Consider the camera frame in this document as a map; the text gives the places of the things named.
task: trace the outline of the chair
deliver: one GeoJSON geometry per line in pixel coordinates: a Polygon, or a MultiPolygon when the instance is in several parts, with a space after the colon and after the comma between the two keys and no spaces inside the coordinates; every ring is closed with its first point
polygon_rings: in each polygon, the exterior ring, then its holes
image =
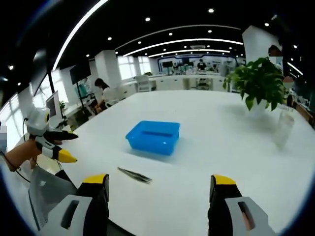
{"type": "Polygon", "coordinates": [[[140,75],[135,77],[138,85],[137,92],[150,92],[151,83],[148,75],[140,75]]]}
{"type": "Polygon", "coordinates": [[[314,126],[314,117],[300,104],[294,102],[293,107],[304,117],[304,119],[313,127],[314,126]]]}

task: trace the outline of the potted plant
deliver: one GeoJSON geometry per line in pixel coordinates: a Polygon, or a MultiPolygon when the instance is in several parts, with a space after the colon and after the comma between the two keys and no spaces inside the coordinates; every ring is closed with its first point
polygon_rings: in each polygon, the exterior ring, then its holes
{"type": "Polygon", "coordinates": [[[65,101],[60,101],[59,102],[59,106],[60,106],[61,111],[64,112],[64,110],[65,110],[65,101]]]}
{"type": "Polygon", "coordinates": [[[259,58],[247,65],[241,65],[224,80],[223,88],[232,83],[240,92],[249,111],[262,114],[271,104],[273,111],[278,103],[283,103],[284,85],[282,72],[268,58],[259,58]]]}

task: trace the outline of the white pillar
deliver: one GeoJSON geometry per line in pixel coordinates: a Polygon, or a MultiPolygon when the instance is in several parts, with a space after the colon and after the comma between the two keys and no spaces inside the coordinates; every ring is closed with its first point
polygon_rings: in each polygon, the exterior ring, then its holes
{"type": "Polygon", "coordinates": [[[26,89],[18,93],[18,101],[23,118],[28,117],[30,115],[30,112],[35,109],[35,106],[33,104],[33,95],[31,93],[30,87],[27,87],[26,89]]]}
{"type": "Polygon", "coordinates": [[[149,58],[149,63],[150,63],[151,73],[153,75],[158,75],[159,74],[158,59],[149,58]]]}
{"type": "Polygon", "coordinates": [[[138,57],[133,58],[133,62],[134,62],[134,68],[136,71],[136,75],[141,75],[139,58],[138,57]]]}
{"type": "Polygon", "coordinates": [[[280,50],[282,49],[275,36],[255,26],[249,26],[242,36],[247,63],[258,58],[267,57],[271,45],[277,46],[280,50]]]}
{"type": "Polygon", "coordinates": [[[111,88],[117,88],[122,78],[120,76],[118,60],[114,50],[105,50],[95,56],[96,69],[99,78],[111,88]]]}

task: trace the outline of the white table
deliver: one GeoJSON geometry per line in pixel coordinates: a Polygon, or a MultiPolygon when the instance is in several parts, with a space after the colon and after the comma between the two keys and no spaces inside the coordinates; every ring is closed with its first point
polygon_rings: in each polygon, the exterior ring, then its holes
{"type": "Polygon", "coordinates": [[[77,187],[87,176],[108,173],[110,219],[137,236],[207,235],[213,174],[233,178],[280,232],[302,207],[311,185],[315,132],[294,111],[292,134],[280,152],[272,141],[280,109],[268,110],[264,121],[250,120],[244,112],[234,93],[137,93],[79,127],[79,138],[63,145],[78,162],[63,167],[77,187]],[[154,160],[131,150],[125,135],[141,120],[181,124],[172,156],[154,160]],[[136,182],[118,166],[153,183],[136,182]]]}

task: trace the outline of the window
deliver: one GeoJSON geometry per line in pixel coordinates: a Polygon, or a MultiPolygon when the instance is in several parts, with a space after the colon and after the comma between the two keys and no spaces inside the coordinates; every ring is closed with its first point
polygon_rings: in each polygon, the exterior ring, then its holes
{"type": "Polygon", "coordinates": [[[118,57],[118,66],[122,80],[136,76],[133,57],[118,57]]]}
{"type": "MultiPolygon", "coordinates": [[[[52,79],[54,83],[55,91],[58,91],[59,101],[68,102],[68,97],[65,93],[63,81],[59,70],[52,72],[52,79]]],[[[34,106],[36,107],[46,107],[46,100],[52,95],[49,77],[45,77],[41,83],[39,90],[37,91],[35,97],[33,98],[34,106]]]]}
{"type": "Polygon", "coordinates": [[[150,62],[148,57],[138,57],[141,75],[151,72],[150,62]]]}
{"type": "Polygon", "coordinates": [[[23,116],[18,95],[13,95],[0,111],[0,120],[7,126],[7,150],[11,150],[23,136],[23,116]]]}

